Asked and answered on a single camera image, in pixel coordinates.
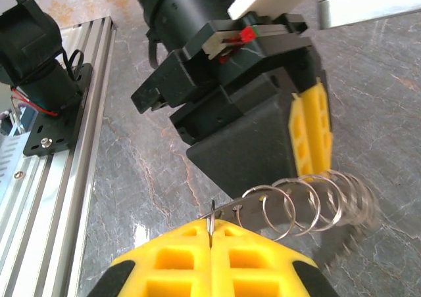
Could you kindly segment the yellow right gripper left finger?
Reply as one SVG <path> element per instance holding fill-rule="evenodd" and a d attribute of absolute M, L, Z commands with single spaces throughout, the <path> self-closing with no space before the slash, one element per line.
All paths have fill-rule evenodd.
<path fill-rule="evenodd" d="M 117 257 L 87 297 L 211 297 L 210 260 L 197 219 Z"/>

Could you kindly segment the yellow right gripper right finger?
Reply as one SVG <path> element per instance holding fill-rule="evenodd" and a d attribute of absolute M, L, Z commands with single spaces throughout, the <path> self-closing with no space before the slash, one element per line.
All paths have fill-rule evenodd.
<path fill-rule="evenodd" d="M 339 297 L 315 262 L 284 245 L 216 220 L 212 297 Z"/>

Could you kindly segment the round metal disc with keyrings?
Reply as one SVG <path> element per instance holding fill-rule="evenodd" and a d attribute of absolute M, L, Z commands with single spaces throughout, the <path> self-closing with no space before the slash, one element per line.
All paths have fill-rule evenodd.
<path fill-rule="evenodd" d="M 276 240 L 329 230 L 367 231 L 378 223 L 378 201 L 368 185 L 335 170 L 258 185 L 203 215 L 250 230 L 269 229 Z"/>

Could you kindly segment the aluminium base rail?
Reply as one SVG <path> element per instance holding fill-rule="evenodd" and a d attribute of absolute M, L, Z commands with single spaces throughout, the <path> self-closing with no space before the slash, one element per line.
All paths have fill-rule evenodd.
<path fill-rule="evenodd" d="M 93 75 L 74 148 L 47 156 L 23 155 L 0 192 L 0 297 L 75 297 L 82 268 L 87 212 L 109 82 L 116 27 L 110 17 L 62 30 L 68 51 L 80 49 Z"/>

